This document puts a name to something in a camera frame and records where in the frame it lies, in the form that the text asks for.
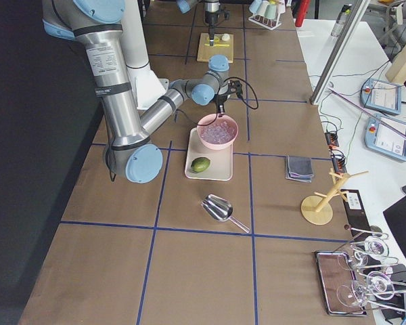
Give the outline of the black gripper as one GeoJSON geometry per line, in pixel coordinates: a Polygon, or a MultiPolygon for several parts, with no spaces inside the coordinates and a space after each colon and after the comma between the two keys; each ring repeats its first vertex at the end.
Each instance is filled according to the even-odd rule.
{"type": "Polygon", "coordinates": [[[204,21],[208,26],[209,45],[212,47],[215,43],[215,28],[218,24],[219,16],[224,20],[229,20],[230,11],[217,0],[204,1],[204,21]]]}
{"type": "Polygon", "coordinates": [[[237,98],[243,98],[242,84],[239,80],[227,81],[227,83],[222,86],[219,92],[215,95],[218,117],[222,117],[225,114],[224,103],[232,94],[235,94],[237,98]]]}

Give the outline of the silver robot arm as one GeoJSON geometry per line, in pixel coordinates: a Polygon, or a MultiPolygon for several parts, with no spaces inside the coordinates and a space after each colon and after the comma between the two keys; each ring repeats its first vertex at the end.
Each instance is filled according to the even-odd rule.
{"type": "MultiPolygon", "coordinates": [[[[182,14],[189,12],[201,0],[177,0],[176,4],[182,14]]],[[[224,15],[224,20],[229,19],[229,11],[218,0],[204,0],[204,23],[208,28],[209,45],[215,45],[215,28],[219,23],[219,17],[224,15]]]]}
{"type": "Polygon", "coordinates": [[[111,176],[153,180],[162,153],[151,136],[186,100],[205,106],[228,96],[229,60],[217,54],[199,79],[163,85],[150,67],[137,1],[44,1],[45,32],[83,44],[108,131],[104,160],[111,176]]]}

